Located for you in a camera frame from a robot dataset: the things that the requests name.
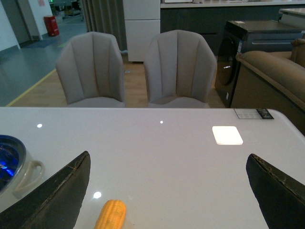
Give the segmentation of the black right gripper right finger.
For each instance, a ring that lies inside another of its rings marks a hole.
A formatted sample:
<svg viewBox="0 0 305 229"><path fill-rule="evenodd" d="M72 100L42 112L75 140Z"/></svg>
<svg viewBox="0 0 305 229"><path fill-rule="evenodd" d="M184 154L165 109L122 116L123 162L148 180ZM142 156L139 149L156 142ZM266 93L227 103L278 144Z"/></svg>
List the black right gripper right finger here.
<svg viewBox="0 0 305 229"><path fill-rule="evenodd" d="M305 186L255 154L246 162L252 192L270 229L305 227Z"/></svg>

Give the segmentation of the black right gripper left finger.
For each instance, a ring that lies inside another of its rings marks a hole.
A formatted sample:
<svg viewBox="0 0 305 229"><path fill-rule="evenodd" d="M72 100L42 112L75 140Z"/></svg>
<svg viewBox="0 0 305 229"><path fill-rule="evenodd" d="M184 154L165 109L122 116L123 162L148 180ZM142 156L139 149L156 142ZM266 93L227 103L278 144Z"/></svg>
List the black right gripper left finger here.
<svg viewBox="0 0 305 229"><path fill-rule="evenodd" d="M90 178L87 151L0 214L2 229L74 228Z"/></svg>

